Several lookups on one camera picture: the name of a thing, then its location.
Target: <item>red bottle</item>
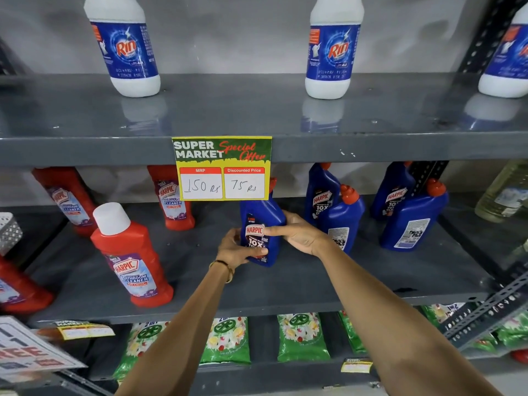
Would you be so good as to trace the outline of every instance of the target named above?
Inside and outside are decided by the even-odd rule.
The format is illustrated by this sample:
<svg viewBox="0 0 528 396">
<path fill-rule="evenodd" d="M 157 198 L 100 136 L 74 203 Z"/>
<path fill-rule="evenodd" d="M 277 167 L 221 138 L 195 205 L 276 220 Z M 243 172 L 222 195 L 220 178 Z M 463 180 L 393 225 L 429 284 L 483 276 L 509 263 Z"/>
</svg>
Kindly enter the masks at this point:
<svg viewBox="0 0 528 396">
<path fill-rule="evenodd" d="M 95 205 L 75 167 L 35 168 L 33 176 L 70 220 L 77 234 L 89 237 L 96 229 Z"/>
<path fill-rule="evenodd" d="M 147 166 L 159 205 L 165 215 L 165 226 L 172 231 L 186 231 L 194 228 L 191 202 L 180 200 L 178 171 L 175 165 Z"/>
<path fill-rule="evenodd" d="M 172 300 L 160 258 L 152 248 L 149 230 L 131 222 L 119 203 L 106 203 L 93 212 L 98 228 L 90 239 L 108 261 L 139 307 L 157 307 Z"/>
<path fill-rule="evenodd" d="M 9 314 L 36 313 L 51 304 L 53 295 L 0 256 L 0 307 Z"/>
</svg>

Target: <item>person's right hand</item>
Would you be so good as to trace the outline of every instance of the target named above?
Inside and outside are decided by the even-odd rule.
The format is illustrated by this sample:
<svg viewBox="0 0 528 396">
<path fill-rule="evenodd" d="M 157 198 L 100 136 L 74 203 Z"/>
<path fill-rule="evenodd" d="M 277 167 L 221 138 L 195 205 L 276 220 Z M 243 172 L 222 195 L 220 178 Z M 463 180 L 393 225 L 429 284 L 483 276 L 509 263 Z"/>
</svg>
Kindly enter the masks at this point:
<svg viewBox="0 0 528 396">
<path fill-rule="evenodd" d="M 303 253 L 317 255 L 322 243 L 332 242 L 332 239 L 321 232 L 299 215 L 282 210 L 286 216 L 285 226 L 268 226 L 264 228 L 264 235 L 284 236 L 290 245 Z"/>
</svg>

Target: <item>person's right arm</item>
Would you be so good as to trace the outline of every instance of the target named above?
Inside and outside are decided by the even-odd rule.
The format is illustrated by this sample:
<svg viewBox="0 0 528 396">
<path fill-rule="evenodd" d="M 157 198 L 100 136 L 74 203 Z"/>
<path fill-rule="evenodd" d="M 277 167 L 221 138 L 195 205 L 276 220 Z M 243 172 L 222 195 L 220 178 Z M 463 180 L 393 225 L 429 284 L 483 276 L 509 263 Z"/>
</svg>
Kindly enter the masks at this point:
<svg viewBox="0 0 528 396">
<path fill-rule="evenodd" d="M 359 266 L 320 230 L 285 211 L 265 228 L 321 259 L 347 315 L 391 396 L 500 396 L 422 314 Z"/>
</svg>

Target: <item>person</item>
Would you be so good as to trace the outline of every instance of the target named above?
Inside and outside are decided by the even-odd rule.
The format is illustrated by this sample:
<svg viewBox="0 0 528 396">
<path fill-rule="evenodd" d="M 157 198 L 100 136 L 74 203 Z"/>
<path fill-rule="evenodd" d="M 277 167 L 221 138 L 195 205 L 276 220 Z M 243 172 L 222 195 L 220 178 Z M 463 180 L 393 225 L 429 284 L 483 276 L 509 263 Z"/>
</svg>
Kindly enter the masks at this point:
<svg viewBox="0 0 528 396">
<path fill-rule="evenodd" d="M 500 396 L 423 315 L 361 268 L 325 233 L 285 211 L 287 224 L 264 229 L 320 258 L 354 328 L 391 396 Z M 226 282 L 248 256 L 267 249 L 221 241 L 207 274 L 167 328 L 125 377 L 116 396 L 187 395 Z"/>
</svg>

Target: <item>person's left hand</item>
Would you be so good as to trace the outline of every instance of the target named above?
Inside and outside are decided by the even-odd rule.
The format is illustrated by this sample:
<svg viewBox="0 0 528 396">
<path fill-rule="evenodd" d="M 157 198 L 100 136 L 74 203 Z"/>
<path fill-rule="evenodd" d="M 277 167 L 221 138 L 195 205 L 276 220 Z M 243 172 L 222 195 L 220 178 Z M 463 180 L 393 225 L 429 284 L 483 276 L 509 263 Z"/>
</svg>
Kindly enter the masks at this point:
<svg viewBox="0 0 528 396">
<path fill-rule="evenodd" d="M 261 247 L 243 247 L 240 241 L 240 228 L 230 229 L 218 246 L 216 260 L 225 261 L 234 272 L 235 268 L 247 262 L 247 257 L 260 257 L 268 253 L 268 249 Z"/>
</svg>

